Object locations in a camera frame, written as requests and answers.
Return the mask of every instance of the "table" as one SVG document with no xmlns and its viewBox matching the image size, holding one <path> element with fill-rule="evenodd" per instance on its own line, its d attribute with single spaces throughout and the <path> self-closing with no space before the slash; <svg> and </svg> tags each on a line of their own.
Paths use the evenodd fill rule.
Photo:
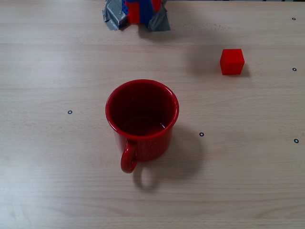
<svg viewBox="0 0 305 229">
<path fill-rule="evenodd" d="M 303 229 L 305 5 L 168 2 L 172 30 L 154 33 L 110 31 L 103 7 L 0 3 L 0 228 Z M 221 75 L 225 48 L 241 76 Z M 167 153 L 128 175 L 104 109 L 139 78 L 180 115 Z"/>
</svg>

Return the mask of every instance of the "blue toy part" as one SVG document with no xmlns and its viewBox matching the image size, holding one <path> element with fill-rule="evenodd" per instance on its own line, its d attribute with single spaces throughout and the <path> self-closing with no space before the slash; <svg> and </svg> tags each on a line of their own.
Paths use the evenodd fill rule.
<svg viewBox="0 0 305 229">
<path fill-rule="evenodd" d="M 151 0 L 139 0 L 140 22 L 148 27 L 150 19 L 155 15 Z"/>
<path fill-rule="evenodd" d="M 122 11 L 127 15 L 128 14 L 128 7 L 125 4 L 125 0 L 122 0 Z"/>
</svg>

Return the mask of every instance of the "red mug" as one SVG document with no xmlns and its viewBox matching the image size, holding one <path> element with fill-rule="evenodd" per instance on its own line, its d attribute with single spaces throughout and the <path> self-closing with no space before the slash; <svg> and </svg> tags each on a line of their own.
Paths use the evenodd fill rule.
<svg viewBox="0 0 305 229">
<path fill-rule="evenodd" d="M 121 168 L 131 173 L 137 162 L 161 156 L 179 114 L 175 94 L 154 80 L 133 80 L 116 88 L 106 103 L 106 118 L 123 154 Z"/>
</svg>

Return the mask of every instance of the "mug rim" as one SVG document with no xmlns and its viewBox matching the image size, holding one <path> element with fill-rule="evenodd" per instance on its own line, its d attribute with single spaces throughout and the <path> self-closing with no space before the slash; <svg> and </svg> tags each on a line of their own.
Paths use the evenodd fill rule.
<svg viewBox="0 0 305 229">
<path fill-rule="evenodd" d="M 164 90 L 166 93 L 168 93 L 170 95 L 170 97 L 172 98 L 173 104 L 174 104 L 174 115 L 170 121 L 170 123 L 162 130 L 159 131 L 158 133 L 155 133 L 153 135 L 146 135 L 146 136 L 138 136 L 138 135 L 131 135 L 129 133 L 126 133 L 124 131 L 122 131 L 112 120 L 111 116 L 110 116 L 110 104 L 114 98 L 115 95 L 117 95 L 117 93 L 131 85 L 131 84 L 135 84 L 135 83 L 150 83 L 153 84 L 155 86 L 158 86 L 159 88 L 161 88 L 162 90 Z M 173 125 L 176 123 L 177 119 L 178 119 L 178 115 L 179 115 L 179 103 L 178 103 L 178 99 L 176 97 L 176 95 L 172 92 L 171 89 L 169 89 L 167 86 L 165 86 L 163 83 L 160 83 L 158 81 L 155 80 L 146 80 L 146 79 L 140 79 L 140 80 L 132 80 L 132 81 L 128 81 L 126 83 L 123 83 L 122 85 L 118 86 L 109 96 L 107 102 L 106 102 L 106 108 L 105 108 L 105 112 L 106 112 L 106 118 L 108 123 L 110 124 L 110 126 L 112 127 L 112 129 L 114 129 L 115 132 L 117 132 L 118 134 L 128 138 L 128 139 L 134 139 L 134 140 L 145 140 L 145 139 L 150 139 L 150 138 L 154 138 L 154 137 L 158 137 L 163 135 L 164 133 L 166 133 L 169 129 L 171 129 L 173 127 Z"/>
</svg>

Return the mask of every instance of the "mug handle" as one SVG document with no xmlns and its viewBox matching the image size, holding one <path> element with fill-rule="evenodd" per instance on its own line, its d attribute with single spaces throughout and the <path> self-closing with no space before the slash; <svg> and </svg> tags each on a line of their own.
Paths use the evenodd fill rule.
<svg viewBox="0 0 305 229">
<path fill-rule="evenodd" d="M 121 158 L 121 169 L 125 173 L 132 173 L 137 161 L 134 159 L 136 151 L 136 144 L 131 141 L 127 141 L 122 158 Z"/>
</svg>

